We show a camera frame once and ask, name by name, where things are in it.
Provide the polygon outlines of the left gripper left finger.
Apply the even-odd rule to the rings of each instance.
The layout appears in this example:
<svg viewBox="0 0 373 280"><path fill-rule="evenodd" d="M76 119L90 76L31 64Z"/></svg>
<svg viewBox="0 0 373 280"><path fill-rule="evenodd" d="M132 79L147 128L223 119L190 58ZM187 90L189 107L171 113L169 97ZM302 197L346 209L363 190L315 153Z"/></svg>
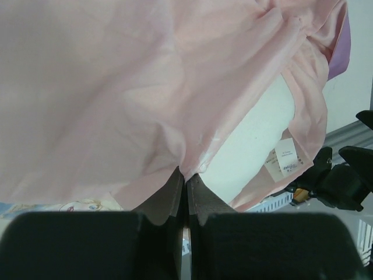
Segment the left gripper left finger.
<svg viewBox="0 0 373 280"><path fill-rule="evenodd" d="M145 219L155 226L162 226L167 219L176 217L181 199L184 177L177 167L166 183L145 202L128 212L128 219Z"/></svg>

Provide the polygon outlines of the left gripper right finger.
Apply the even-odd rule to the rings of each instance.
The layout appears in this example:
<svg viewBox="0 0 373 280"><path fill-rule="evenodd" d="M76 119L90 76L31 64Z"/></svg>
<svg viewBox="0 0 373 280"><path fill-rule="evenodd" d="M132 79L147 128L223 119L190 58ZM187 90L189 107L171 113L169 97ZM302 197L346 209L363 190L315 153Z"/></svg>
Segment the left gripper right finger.
<svg viewBox="0 0 373 280"><path fill-rule="evenodd" d="M200 175L193 175L186 184L189 215L194 216L199 225L204 226L210 215L236 213L205 185Z"/></svg>

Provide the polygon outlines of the pink Journey pillow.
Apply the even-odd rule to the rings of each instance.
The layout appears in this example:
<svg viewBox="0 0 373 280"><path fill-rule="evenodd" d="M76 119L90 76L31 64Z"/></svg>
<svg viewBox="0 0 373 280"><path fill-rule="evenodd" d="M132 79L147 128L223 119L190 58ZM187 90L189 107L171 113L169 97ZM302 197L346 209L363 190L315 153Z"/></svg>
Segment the pink Journey pillow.
<svg viewBox="0 0 373 280"><path fill-rule="evenodd" d="M178 167L246 211L312 167L346 1L2 1L1 202L136 208ZM303 165L264 166L293 138Z"/></svg>

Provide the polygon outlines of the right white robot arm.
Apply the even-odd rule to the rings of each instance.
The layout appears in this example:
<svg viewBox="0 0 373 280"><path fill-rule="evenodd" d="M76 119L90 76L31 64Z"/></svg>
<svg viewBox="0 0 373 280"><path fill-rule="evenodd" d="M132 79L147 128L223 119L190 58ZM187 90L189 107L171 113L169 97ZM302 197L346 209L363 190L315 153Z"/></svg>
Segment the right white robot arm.
<svg viewBox="0 0 373 280"><path fill-rule="evenodd" d="M314 165L286 187L308 191L325 206L361 212L372 193L372 110L356 115L357 121L326 137Z"/></svg>

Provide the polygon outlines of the white pillow care label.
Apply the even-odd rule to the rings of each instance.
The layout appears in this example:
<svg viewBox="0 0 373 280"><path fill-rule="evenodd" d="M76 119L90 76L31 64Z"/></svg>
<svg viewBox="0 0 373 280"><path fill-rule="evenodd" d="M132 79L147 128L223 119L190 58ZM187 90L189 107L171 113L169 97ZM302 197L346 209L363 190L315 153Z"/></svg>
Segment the white pillow care label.
<svg viewBox="0 0 373 280"><path fill-rule="evenodd" d="M293 138L280 140L264 164L274 182L293 175L302 165L303 161L297 154Z"/></svg>

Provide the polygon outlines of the aluminium mounting rail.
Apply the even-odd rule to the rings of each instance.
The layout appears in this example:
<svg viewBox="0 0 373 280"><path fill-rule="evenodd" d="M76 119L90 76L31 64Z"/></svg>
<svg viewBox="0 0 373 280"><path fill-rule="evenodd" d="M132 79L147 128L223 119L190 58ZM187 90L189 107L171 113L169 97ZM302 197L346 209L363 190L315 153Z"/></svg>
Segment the aluminium mounting rail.
<svg viewBox="0 0 373 280"><path fill-rule="evenodd" d="M324 146L330 146L334 151L345 146L372 148L372 130L362 122L355 121L328 133Z"/></svg>

